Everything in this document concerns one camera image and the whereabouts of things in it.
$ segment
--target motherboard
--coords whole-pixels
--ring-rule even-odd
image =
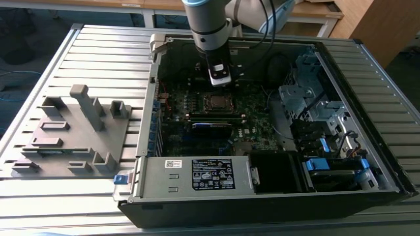
[[[215,88],[203,78],[163,80],[163,156],[235,156],[279,150],[268,93],[254,81]]]

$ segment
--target metal bracket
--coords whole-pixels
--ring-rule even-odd
[[[167,35],[163,33],[155,33],[151,36],[151,53],[158,53],[166,49],[163,47],[167,44]]]

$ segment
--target wooden cabinet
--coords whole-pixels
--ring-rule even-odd
[[[344,18],[331,37],[358,38],[386,67],[420,30],[420,0],[335,0]]]

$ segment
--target wooden table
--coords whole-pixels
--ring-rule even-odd
[[[147,28],[155,27],[155,15],[186,15],[182,0],[146,0],[142,6]],[[303,2],[294,8],[288,22],[322,24],[318,37],[328,37],[344,14],[334,12],[324,3]]]
[[[186,15],[182,0],[0,0],[0,6],[136,13],[143,14],[147,28],[155,28],[155,15]],[[330,11],[324,3],[303,2],[295,6],[288,21],[322,24],[318,36],[328,37],[342,18],[343,13]]]

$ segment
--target black cable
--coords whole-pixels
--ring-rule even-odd
[[[239,73],[238,73],[238,77],[247,71],[250,70],[252,67],[255,67],[255,65],[258,65],[263,59],[267,57],[267,55],[270,54],[271,52],[271,49],[274,47],[274,44],[275,44],[275,39],[276,39],[276,28],[278,28],[278,17],[276,17],[276,9],[275,9],[275,3],[272,0],[270,0],[270,5],[271,5],[271,10],[272,10],[272,15],[274,15],[274,28],[272,28],[272,37],[271,37],[271,42],[270,42],[270,46],[268,46],[268,49],[266,51],[266,53],[263,54],[262,58],[259,58],[248,67],[246,67]]]
[[[323,91],[318,96],[316,98],[314,99],[314,101],[311,102],[310,106],[307,106],[302,113],[299,114],[298,118],[296,119],[300,119],[300,117],[303,116],[303,114],[306,114],[311,108],[315,106],[315,104],[322,100],[323,96],[326,95],[326,91]]]
[[[263,10],[264,10],[264,14],[266,14],[266,22],[267,22],[267,24],[266,24],[266,33],[264,33],[264,37],[262,38],[262,40],[259,41],[259,43],[255,44],[255,45],[252,45],[252,46],[250,47],[250,49],[256,48],[256,47],[266,41],[266,38],[267,38],[267,36],[268,36],[268,14],[267,14],[267,9],[266,9],[263,0],[259,0],[259,1],[260,1],[260,3],[262,3]]]
[[[292,63],[291,63],[291,59],[290,57],[283,53],[283,52],[275,52],[266,60],[264,62],[264,76],[263,76],[263,86],[268,86],[268,83],[270,83],[270,66],[271,66],[271,61],[274,58],[276,57],[283,57],[287,61],[288,61],[288,66],[290,66],[290,69],[288,69],[288,72],[287,72],[287,75],[291,73],[291,70],[292,70]]]
[[[343,135],[343,138],[340,140],[340,143],[339,143],[339,149],[336,150],[336,158],[340,157],[340,153],[342,153],[342,148],[343,148],[343,145],[344,145],[344,141],[346,141],[346,138],[348,135],[351,135],[352,133],[355,133],[355,131],[352,130],[348,130],[347,133]]]

